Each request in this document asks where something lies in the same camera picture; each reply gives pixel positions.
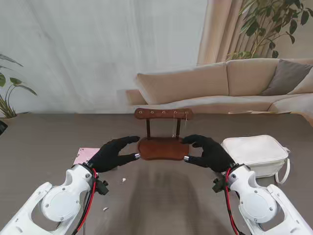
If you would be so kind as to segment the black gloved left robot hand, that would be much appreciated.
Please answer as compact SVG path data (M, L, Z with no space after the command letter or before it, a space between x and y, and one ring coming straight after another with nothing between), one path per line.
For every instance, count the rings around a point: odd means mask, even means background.
M119 155L119 152L128 144L140 140L138 136L127 136L114 139L104 144L95 155L88 161L87 165L98 173L110 171L118 166L125 165L140 158L137 153Z

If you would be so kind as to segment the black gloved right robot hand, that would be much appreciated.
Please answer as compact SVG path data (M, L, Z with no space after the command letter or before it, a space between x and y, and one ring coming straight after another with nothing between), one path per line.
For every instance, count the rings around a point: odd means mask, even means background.
M210 137L202 135L190 135L182 139L182 144L190 144L194 148L202 148L200 157L188 156L184 161L204 168L210 168L214 172L227 171L235 164L231 156L224 148Z

